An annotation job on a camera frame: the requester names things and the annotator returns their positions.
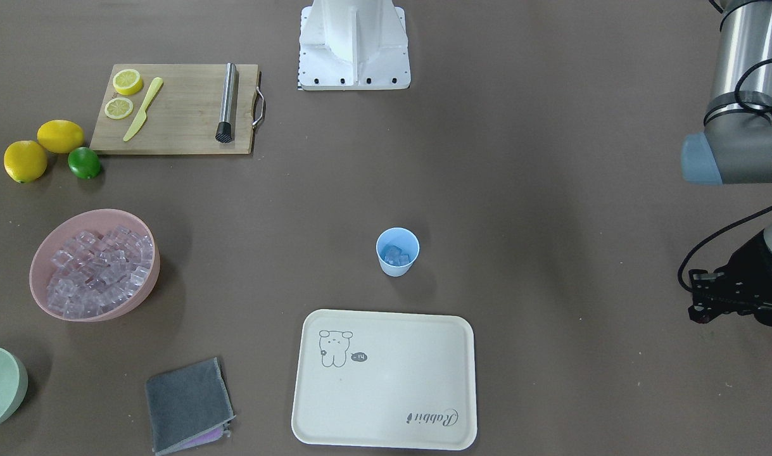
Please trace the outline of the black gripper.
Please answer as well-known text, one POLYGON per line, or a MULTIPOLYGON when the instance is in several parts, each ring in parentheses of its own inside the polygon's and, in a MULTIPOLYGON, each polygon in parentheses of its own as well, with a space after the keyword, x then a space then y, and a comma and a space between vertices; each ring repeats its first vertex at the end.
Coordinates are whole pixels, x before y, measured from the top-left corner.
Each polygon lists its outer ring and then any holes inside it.
POLYGON ((726 265, 712 272, 692 269, 689 278, 690 320, 706 324, 723 314, 753 315, 772 327, 772 252, 763 233, 734 251, 726 265))

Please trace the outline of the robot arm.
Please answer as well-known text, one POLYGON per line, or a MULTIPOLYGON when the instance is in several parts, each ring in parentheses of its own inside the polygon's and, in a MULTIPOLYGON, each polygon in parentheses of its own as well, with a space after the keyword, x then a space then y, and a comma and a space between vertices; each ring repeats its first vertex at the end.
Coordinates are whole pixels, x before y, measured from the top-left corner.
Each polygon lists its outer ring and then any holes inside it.
MULTIPOLYGON (((683 178, 691 184, 772 184, 772 1, 713 1, 721 14, 718 65, 702 132, 684 139, 683 178)), ((692 294, 690 320, 751 315, 772 327, 772 223, 713 271, 677 276, 692 294)))

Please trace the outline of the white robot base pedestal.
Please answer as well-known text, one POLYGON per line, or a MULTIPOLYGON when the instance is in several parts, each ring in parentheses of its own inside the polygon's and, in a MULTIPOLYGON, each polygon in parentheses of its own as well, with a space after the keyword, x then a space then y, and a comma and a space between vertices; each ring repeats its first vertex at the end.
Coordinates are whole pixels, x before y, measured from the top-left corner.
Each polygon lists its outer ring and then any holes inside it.
POLYGON ((403 8, 391 1, 314 1, 300 14, 297 87, 303 91, 408 89, 403 8))

